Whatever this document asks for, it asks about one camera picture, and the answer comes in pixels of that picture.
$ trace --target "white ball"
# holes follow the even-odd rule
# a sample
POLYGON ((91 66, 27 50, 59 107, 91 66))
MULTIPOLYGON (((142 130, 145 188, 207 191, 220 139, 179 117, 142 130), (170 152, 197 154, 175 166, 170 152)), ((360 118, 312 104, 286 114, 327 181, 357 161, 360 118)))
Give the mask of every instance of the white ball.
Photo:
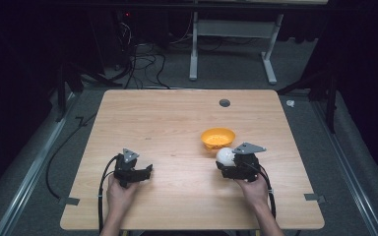
POLYGON ((232 153, 232 151, 233 149, 229 147, 221 148, 217 153, 217 162, 223 164, 224 166, 235 166, 235 154, 232 153))

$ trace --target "white stand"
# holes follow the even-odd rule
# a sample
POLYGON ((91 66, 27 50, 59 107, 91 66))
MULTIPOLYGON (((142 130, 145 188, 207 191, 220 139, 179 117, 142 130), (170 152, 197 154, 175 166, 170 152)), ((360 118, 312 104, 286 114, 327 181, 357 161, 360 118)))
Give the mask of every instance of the white stand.
POLYGON ((273 71, 270 56, 275 47, 276 39, 282 25, 283 14, 278 15, 275 22, 233 22, 220 20, 199 20, 198 13, 193 13, 192 53, 190 59, 189 80, 198 79, 198 35, 263 37, 269 38, 269 47, 261 53, 269 84, 275 85, 277 80, 273 71))

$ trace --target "black cable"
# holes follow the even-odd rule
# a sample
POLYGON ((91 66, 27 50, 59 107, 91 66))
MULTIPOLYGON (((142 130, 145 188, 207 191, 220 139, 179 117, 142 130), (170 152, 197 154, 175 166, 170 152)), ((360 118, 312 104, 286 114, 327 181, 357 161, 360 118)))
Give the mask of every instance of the black cable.
POLYGON ((140 61, 148 61, 149 63, 146 65, 146 66, 142 66, 142 67, 139 67, 139 68, 136 68, 136 70, 147 70, 147 68, 150 66, 150 65, 152 65, 152 64, 154 64, 155 62, 156 62, 156 57, 155 56, 153 56, 154 57, 154 59, 153 60, 150 60, 149 58, 145 58, 145 56, 138 56, 139 58, 138 58, 138 60, 140 61))
POLYGON ((133 77, 133 74, 134 74, 134 71, 136 69, 136 61, 137 61, 137 46, 134 47, 133 49, 133 54, 134 54, 134 59, 132 60, 132 69, 129 73, 129 77, 128 77, 128 80, 127 80, 127 84, 125 84, 125 87, 124 89, 127 89, 128 88, 128 85, 130 84, 130 80, 131 78, 133 77))
POLYGON ((108 79, 109 81, 116 81, 116 80, 119 80, 121 78, 124 78, 130 71, 131 71, 131 60, 128 60, 127 61, 127 64, 125 65, 125 69, 118 75, 112 77, 111 79, 108 79))
POLYGON ((103 181, 105 180, 105 178, 109 175, 109 174, 112 174, 112 172, 109 172, 108 174, 106 174, 106 172, 108 171, 108 168, 109 166, 111 165, 111 163, 117 159, 117 155, 112 157, 112 159, 109 160, 109 162, 106 164, 106 167, 105 167, 105 170, 103 171, 103 174, 102 174, 102 178, 100 178, 100 184, 99 184, 99 191, 98 191, 98 194, 97 194, 97 212, 98 212, 98 219, 99 219, 99 234, 100 232, 102 232, 102 229, 103 229, 103 201, 102 201, 102 197, 103 197, 103 181))
POLYGON ((117 84, 115 83, 114 81, 111 81, 107 78, 105 78, 104 76, 98 74, 98 73, 94 73, 92 71, 88 71, 87 69, 73 63, 73 62, 69 62, 69 65, 75 69, 75 70, 78 70, 86 75, 89 75, 90 77, 92 77, 93 79, 97 80, 98 82, 102 83, 102 84, 105 84, 106 86, 110 86, 110 87, 122 87, 122 84, 117 84))
POLYGON ((270 205, 271 205, 271 210, 272 210, 272 215, 274 218, 276 218, 276 204, 275 204, 275 195, 273 194, 273 189, 272 186, 270 185, 270 180, 267 174, 263 174, 260 172, 260 175, 263 176, 263 178, 266 181, 266 184, 268 185, 268 190, 269 190, 269 199, 270 199, 270 205))
POLYGON ((248 167, 252 168, 253 170, 255 170, 255 171, 258 172, 258 173, 261 172, 259 169, 257 169, 256 167, 254 167, 253 165, 251 165, 251 164, 249 164, 249 163, 247 163, 247 162, 242 161, 242 163, 245 164, 245 165, 247 165, 248 167))
POLYGON ((198 45, 199 50, 201 50, 201 51, 210 51, 211 52, 211 51, 215 51, 215 50, 219 49, 222 46, 223 40, 222 40, 221 37, 218 37, 215 40, 217 40, 219 42, 218 46, 216 46, 215 48, 213 48, 213 49, 205 49, 205 48, 202 48, 200 45, 198 45))
POLYGON ((133 79, 134 79, 134 84, 136 84, 136 88, 137 89, 143 89, 143 82, 141 81, 140 78, 136 77, 136 76, 133 76, 133 79))
POLYGON ((161 68, 160 68, 160 70, 159 70, 159 71, 157 72, 157 74, 156 74, 157 82, 158 82, 159 85, 161 85, 161 86, 163 86, 163 87, 165 87, 165 88, 167 88, 167 89, 170 89, 170 87, 169 87, 168 85, 163 84, 163 83, 160 81, 160 78, 159 78, 160 73, 161 73, 162 70, 164 69, 165 56, 162 55, 162 54, 156 54, 156 55, 162 57, 162 59, 163 59, 163 61, 162 61, 162 63, 161 63, 161 68))
POLYGON ((54 160, 54 157, 56 156, 56 154, 60 151, 61 148, 63 148, 67 142, 84 126, 87 126, 88 125, 88 122, 91 121, 94 117, 96 117, 96 113, 93 114, 90 118, 88 118, 88 120, 86 120, 84 123, 80 124, 78 128, 76 128, 75 131, 73 131, 69 137, 67 137, 67 139, 57 148, 57 150, 51 155, 50 157, 50 160, 48 161, 47 163, 47 168, 46 168, 46 171, 45 171, 45 184, 47 186, 47 189, 48 191, 50 192, 50 194, 52 196, 54 196, 54 198, 56 198, 58 201, 61 200, 61 197, 56 194, 52 189, 51 189, 51 185, 50 185, 50 181, 49 181, 49 172, 50 172, 50 166, 51 166, 51 163, 53 162, 54 160))
POLYGON ((170 47, 176 48, 176 49, 186 49, 186 48, 192 48, 192 41, 188 41, 192 37, 188 37, 185 40, 181 40, 179 42, 171 43, 170 47))
POLYGON ((153 42, 146 42, 146 43, 140 43, 136 45, 138 48, 142 48, 143 46, 150 46, 150 49, 147 52, 141 52, 138 56, 140 55, 149 55, 150 52, 153 52, 155 50, 155 44, 153 42))

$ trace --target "wire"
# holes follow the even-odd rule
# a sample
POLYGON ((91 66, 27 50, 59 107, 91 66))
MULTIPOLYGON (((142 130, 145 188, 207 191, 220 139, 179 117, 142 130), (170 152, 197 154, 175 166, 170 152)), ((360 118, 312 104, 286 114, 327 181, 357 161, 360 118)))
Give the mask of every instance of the wire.
POLYGON ((141 57, 141 58, 138 58, 139 61, 148 61, 149 63, 143 67, 140 67, 140 68, 136 68, 136 70, 144 70, 146 69, 147 70, 147 67, 152 65, 152 64, 155 64, 156 62, 156 57, 153 56, 154 59, 153 60, 150 60, 149 58, 145 58, 145 57, 141 57))
POLYGON ((191 24, 192 23, 192 19, 193 19, 193 14, 190 14, 189 24, 188 24, 188 27, 187 27, 185 33, 183 34, 182 37, 180 37, 180 39, 177 39, 176 41, 172 41, 172 42, 170 42, 170 44, 174 44, 174 43, 178 43, 178 42, 181 42, 181 41, 185 41, 185 40, 187 40, 187 39, 189 39, 189 38, 192 37, 192 36, 186 37, 188 35, 189 29, 190 29, 190 27, 192 25, 191 24))
POLYGON ((260 170, 258 170, 256 167, 254 167, 253 165, 251 165, 251 164, 249 164, 249 163, 247 163, 247 162, 245 162, 245 161, 242 161, 242 163, 243 164, 245 164, 245 165, 248 165, 248 167, 250 167, 250 168, 252 168, 253 170, 255 170, 257 173, 260 173, 260 170))
POLYGON ((103 171, 102 178, 100 178, 100 184, 99 184, 99 190, 97 195, 97 213, 98 213, 98 220, 99 220, 99 234, 102 232, 103 229, 103 181, 105 181, 105 178, 113 173, 113 171, 106 174, 108 171, 109 166, 111 163, 118 158, 118 155, 115 155, 112 157, 112 159, 109 160, 109 162, 106 164, 105 170, 103 171))
POLYGON ((84 123, 80 124, 78 128, 76 128, 75 131, 73 131, 69 137, 67 137, 67 139, 57 148, 57 150, 51 155, 50 157, 50 160, 48 161, 47 163, 47 168, 46 168, 46 171, 45 171, 45 184, 47 186, 47 189, 48 191, 50 192, 50 194, 56 198, 58 201, 60 201, 62 198, 60 197, 60 195, 58 195, 57 193, 54 192, 54 190, 51 188, 51 185, 50 185, 50 181, 49 181, 49 172, 50 172, 50 167, 51 167, 51 163, 52 161, 54 160, 54 157, 57 155, 57 153, 60 151, 61 148, 63 148, 67 142, 84 126, 87 126, 88 125, 88 122, 91 121, 92 119, 94 119, 96 117, 96 113, 93 114, 90 118, 88 118, 88 120, 86 120, 84 123))
POLYGON ((148 46, 148 45, 150 46, 150 49, 147 52, 144 52, 144 53, 141 52, 139 54, 139 56, 140 55, 147 55, 150 52, 153 52, 155 50, 155 44, 153 42, 147 42, 147 43, 140 43, 140 44, 136 45, 136 47, 138 47, 138 48, 142 48, 143 46, 148 46))
MULTIPOLYGON (((128 25, 125 24, 125 23, 120 23, 120 25, 123 26, 123 27, 125 27, 125 28, 129 31, 129 33, 128 33, 128 43, 127 43, 127 45, 130 45, 131 38, 132 38, 131 29, 130 29, 130 27, 128 27, 128 25)), ((126 33, 127 30, 124 30, 124 32, 122 33, 122 36, 123 36, 123 37, 125 37, 125 33, 126 33)))
POLYGON ((263 174, 262 172, 260 172, 260 175, 263 176, 263 178, 265 179, 266 181, 266 184, 268 186, 268 190, 269 190, 269 198, 270 198, 270 205, 271 205, 271 209, 272 209, 272 215, 274 218, 276 218, 276 204, 275 204, 275 195, 273 194, 273 189, 272 189, 272 186, 270 184, 270 179, 269 179, 269 176, 265 174, 263 174))
POLYGON ((159 56, 159 57, 162 58, 161 68, 160 68, 160 70, 159 70, 159 71, 157 72, 157 74, 156 74, 156 80, 157 80, 157 81, 156 81, 156 82, 151 81, 151 80, 147 77, 147 71, 145 72, 146 78, 147 78, 149 81, 151 81, 152 83, 154 83, 154 84, 161 85, 161 86, 165 87, 166 89, 170 89, 170 87, 169 87, 168 85, 164 84, 164 83, 160 80, 160 78, 159 78, 159 75, 161 74, 161 72, 162 72, 163 69, 164 69, 165 56, 162 55, 162 54, 154 54, 154 56, 159 56))
POLYGON ((217 40, 219 42, 219 44, 216 47, 214 47, 212 49, 205 49, 205 48, 202 48, 201 46, 198 45, 199 50, 215 51, 215 50, 219 49, 222 46, 222 43, 223 43, 222 37, 214 38, 214 40, 217 40))
POLYGON ((136 84, 137 89, 143 89, 144 85, 140 78, 133 75, 134 84, 136 84))
POLYGON ((133 55, 134 55, 134 59, 133 59, 132 62, 131 62, 131 64, 132 64, 132 69, 131 69, 131 71, 130 71, 130 73, 129 73, 129 77, 128 77, 128 80, 127 80, 127 84, 125 84, 124 89, 127 89, 127 88, 128 88, 128 85, 130 84, 130 80, 131 80, 131 78, 133 77, 134 71, 135 71, 135 69, 136 69, 137 46, 135 46, 135 47, 133 48, 133 55))

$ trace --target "hand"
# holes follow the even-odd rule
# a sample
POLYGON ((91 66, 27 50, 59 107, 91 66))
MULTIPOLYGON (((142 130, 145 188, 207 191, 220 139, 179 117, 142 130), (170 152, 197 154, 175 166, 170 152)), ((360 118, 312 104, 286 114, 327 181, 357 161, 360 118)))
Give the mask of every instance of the hand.
POLYGON ((113 175, 108 177, 106 197, 109 211, 100 235, 119 235, 121 220, 133 202, 138 186, 139 183, 131 183, 128 188, 123 188, 113 175))
POLYGON ((258 175, 254 182, 246 182, 245 180, 235 180, 235 182, 241 187, 244 198, 250 206, 262 207, 268 205, 269 191, 263 176, 258 175))
POLYGON ((258 175, 254 182, 246 182, 245 180, 235 180, 235 182, 241 187, 245 200, 256 214, 262 234, 284 235, 269 209, 269 190, 263 176, 258 175))

